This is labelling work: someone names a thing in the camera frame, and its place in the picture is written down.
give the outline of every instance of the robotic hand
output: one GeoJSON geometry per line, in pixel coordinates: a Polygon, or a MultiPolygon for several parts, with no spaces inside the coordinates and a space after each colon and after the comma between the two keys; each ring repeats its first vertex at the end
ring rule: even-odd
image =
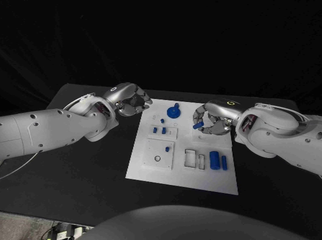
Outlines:
{"type": "Polygon", "coordinates": [[[115,110],[122,116],[132,116],[148,109],[148,105],[134,107],[136,96],[152,104],[145,91],[126,82],[103,97],[88,94],[63,109],[0,117],[0,160],[67,146],[82,137],[98,141],[119,124],[115,110]]]}
{"type": "Polygon", "coordinates": [[[293,166],[322,176],[322,121],[311,121],[305,115],[279,106],[262,103],[244,106],[218,99],[195,110],[193,122],[194,128],[214,135],[230,133],[230,126],[236,126],[236,141],[257,155],[280,156],[293,166]],[[203,127],[206,112],[213,122],[210,127],[203,127]]]}

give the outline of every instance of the rectangular slot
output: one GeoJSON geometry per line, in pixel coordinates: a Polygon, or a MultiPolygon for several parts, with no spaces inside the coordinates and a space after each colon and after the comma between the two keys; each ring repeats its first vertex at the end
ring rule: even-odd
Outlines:
{"type": "Polygon", "coordinates": [[[148,130],[148,137],[177,140],[177,128],[151,125],[148,130]]]}
{"type": "Polygon", "coordinates": [[[204,155],[198,156],[198,169],[206,170],[204,155]]]}
{"type": "Polygon", "coordinates": [[[194,150],[185,150],[185,160],[184,160],[184,166],[195,168],[195,151],[194,150]]]}

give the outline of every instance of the white board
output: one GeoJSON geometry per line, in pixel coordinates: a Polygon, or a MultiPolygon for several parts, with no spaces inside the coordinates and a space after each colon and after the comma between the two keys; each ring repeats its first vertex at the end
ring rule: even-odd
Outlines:
{"type": "MultiPolygon", "coordinates": [[[[154,104],[141,116],[126,178],[239,195],[230,134],[207,135],[193,129],[193,114],[203,104],[159,99],[152,101],[154,104]],[[167,110],[175,103],[180,104],[181,115],[172,119],[167,115],[167,110]],[[185,166],[185,150],[195,151],[195,167],[185,166]],[[223,167],[218,170],[210,168],[211,151],[220,154],[220,167],[221,156],[227,157],[227,170],[223,170],[223,167]],[[200,155],[204,155],[204,169],[200,169],[203,168],[200,155]]],[[[211,125],[206,113],[204,127],[211,125]]],[[[193,151],[187,151],[187,162],[193,162],[193,151]]]]}

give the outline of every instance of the blue object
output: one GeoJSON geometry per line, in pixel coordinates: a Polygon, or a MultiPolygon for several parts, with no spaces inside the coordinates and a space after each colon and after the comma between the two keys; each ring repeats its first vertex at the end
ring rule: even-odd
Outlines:
{"type": "Polygon", "coordinates": [[[181,115],[181,111],[180,111],[180,108],[178,108],[178,103],[175,103],[175,106],[170,107],[168,108],[168,111],[167,111],[167,114],[168,114],[168,117],[170,118],[178,118],[178,116],[181,115]]]}
{"type": "Polygon", "coordinates": [[[193,126],[193,128],[197,129],[197,128],[203,127],[203,126],[204,126],[204,122],[201,121],[201,122],[198,122],[198,123],[193,126]]]}
{"type": "Polygon", "coordinates": [[[221,167],[223,167],[223,170],[227,171],[227,157],[226,156],[221,156],[221,167]]]}
{"type": "Polygon", "coordinates": [[[220,169],[220,154],[217,151],[210,152],[210,168],[213,170],[220,169]]]}

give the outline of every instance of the floor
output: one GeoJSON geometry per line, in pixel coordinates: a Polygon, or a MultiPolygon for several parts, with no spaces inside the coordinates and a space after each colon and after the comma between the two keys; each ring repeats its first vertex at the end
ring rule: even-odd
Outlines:
{"type": "Polygon", "coordinates": [[[56,224],[50,220],[0,212],[0,240],[40,240],[43,233],[56,224]]]}

